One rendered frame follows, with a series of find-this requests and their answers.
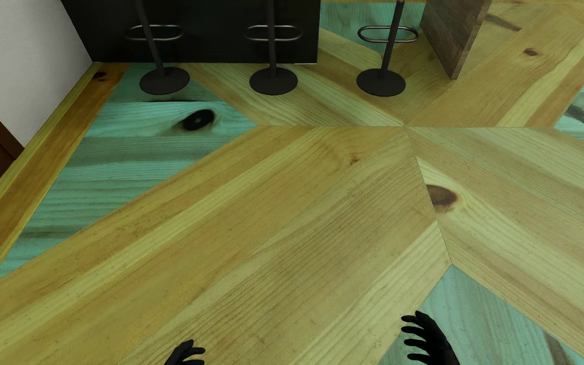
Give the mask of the wooden panel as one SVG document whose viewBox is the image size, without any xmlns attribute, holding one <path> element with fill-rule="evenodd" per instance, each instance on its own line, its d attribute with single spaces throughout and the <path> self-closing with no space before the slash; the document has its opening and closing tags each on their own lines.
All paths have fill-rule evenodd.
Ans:
<svg viewBox="0 0 584 365">
<path fill-rule="evenodd" d="M 426 0 L 420 27 L 450 79 L 459 77 L 491 0 Z"/>
</svg>

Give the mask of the black bar counter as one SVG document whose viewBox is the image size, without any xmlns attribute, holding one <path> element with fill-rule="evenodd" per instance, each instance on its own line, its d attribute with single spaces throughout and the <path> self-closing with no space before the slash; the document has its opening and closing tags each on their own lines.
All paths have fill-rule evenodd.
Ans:
<svg viewBox="0 0 584 365">
<path fill-rule="evenodd" d="M 273 0 L 276 62 L 316 64 L 320 0 Z M 269 62 L 268 0 L 142 0 L 163 62 Z M 61 0 L 93 62 L 153 62 L 136 0 Z"/>
</svg>

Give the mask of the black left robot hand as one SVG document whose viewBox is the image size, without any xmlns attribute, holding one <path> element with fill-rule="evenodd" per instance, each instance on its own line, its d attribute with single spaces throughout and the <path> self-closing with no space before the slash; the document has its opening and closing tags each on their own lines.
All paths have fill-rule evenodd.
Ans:
<svg viewBox="0 0 584 365">
<path fill-rule="evenodd" d="M 203 347 L 195 347 L 194 341 L 189 339 L 174 348 L 164 365 L 205 365 L 201 359 L 190 359 L 193 355 L 201 355 L 206 352 Z"/>
</svg>

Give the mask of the yellow wooden baseboard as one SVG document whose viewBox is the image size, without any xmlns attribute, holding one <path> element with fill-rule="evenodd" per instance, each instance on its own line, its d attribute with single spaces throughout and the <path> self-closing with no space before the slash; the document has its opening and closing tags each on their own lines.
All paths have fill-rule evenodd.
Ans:
<svg viewBox="0 0 584 365">
<path fill-rule="evenodd" d="M 93 63 L 0 178 L 0 265 L 127 68 Z"/>
</svg>

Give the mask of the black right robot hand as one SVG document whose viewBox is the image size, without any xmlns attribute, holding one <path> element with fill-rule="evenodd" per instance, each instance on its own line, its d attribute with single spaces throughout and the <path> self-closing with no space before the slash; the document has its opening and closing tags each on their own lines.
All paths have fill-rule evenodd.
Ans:
<svg viewBox="0 0 584 365">
<path fill-rule="evenodd" d="M 419 361 L 425 365 L 461 365 L 450 342 L 429 315 L 415 311 L 414 315 L 402 316 L 401 320 L 417 325 L 416 327 L 403 326 L 401 328 L 403 333 L 420 337 L 420 340 L 406 339 L 404 344 L 426 352 L 426 354 L 407 354 L 410 361 Z"/>
</svg>

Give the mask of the black bar stool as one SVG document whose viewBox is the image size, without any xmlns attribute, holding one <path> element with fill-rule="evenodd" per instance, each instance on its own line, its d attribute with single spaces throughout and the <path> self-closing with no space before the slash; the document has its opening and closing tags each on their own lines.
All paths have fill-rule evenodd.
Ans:
<svg viewBox="0 0 584 365">
<path fill-rule="evenodd" d="M 302 29 L 292 25 L 276 25 L 274 20 L 274 0 L 265 0 L 267 15 L 266 25 L 253 25 L 248 27 L 245 31 L 255 28 L 266 28 L 267 38 L 253 38 L 247 36 L 245 32 L 243 36 L 254 42 L 267 42 L 269 50 L 269 67 L 263 70 L 256 71 L 250 77 L 250 87 L 264 95 L 282 95 L 294 90 L 298 84 L 298 79 L 294 72 L 277 67 L 276 62 L 276 43 L 277 42 L 292 42 L 300 39 L 303 36 Z M 298 35 L 293 38 L 276 38 L 276 28 L 289 28 L 299 31 Z"/>
<path fill-rule="evenodd" d="M 418 40 L 418 31 L 416 29 L 400 25 L 400 19 L 404 9 L 404 4 L 405 4 L 404 0 L 396 0 L 393 20 L 390 26 L 371 25 L 362 27 L 358 30 L 358 36 L 362 40 L 374 44 L 385 44 L 385 52 L 383 55 L 383 60 L 380 68 L 373 68 L 362 71 L 356 79 L 357 85 L 364 92 L 367 92 L 370 95 L 375 95 L 378 97 L 391 97 L 401 94 L 406 88 L 405 79 L 398 73 L 391 71 L 389 69 L 389 64 L 391 61 L 391 55 L 393 52 L 394 45 L 409 44 L 416 42 Z M 387 29 L 389 30 L 389 35 L 386 40 L 370 39 L 362 35 L 362 32 L 364 30 L 369 29 Z M 409 31 L 414 34 L 414 38 L 398 40 L 396 38 L 398 30 Z"/>
<path fill-rule="evenodd" d="M 183 37 L 185 31 L 179 25 L 167 24 L 167 25 L 156 25 L 157 27 L 166 27 L 178 29 L 180 32 L 169 38 L 154 38 L 151 31 L 151 24 L 147 18 L 145 12 L 145 7 L 143 5 L 143 0 L 134 0 L 134 6 L 136 12 L 140 19 L 140 25 L 131 27 L 130 29 L 142 28 L 144 37 L 135 38 L 130 37 L 127 34 L 125 38 L 132 41 L 146 41 L 150 48 L 150 53 L 154 59 L 156 65 L 156 70 L 146 73 L 140 79 L 140 88 L 147 94 L 151 95 L 167 95 L 175 93 L 184 87 L 186 87 L 190 82 L 190 75 L 187 71 L 182 68 L 177 67 L 165 67 L 162 62 L 162 58 L 159 54 L 158 47 L 156 45 L 157 41 L 167 42 L 171 40 L 177 40 Z"/>
</svg>

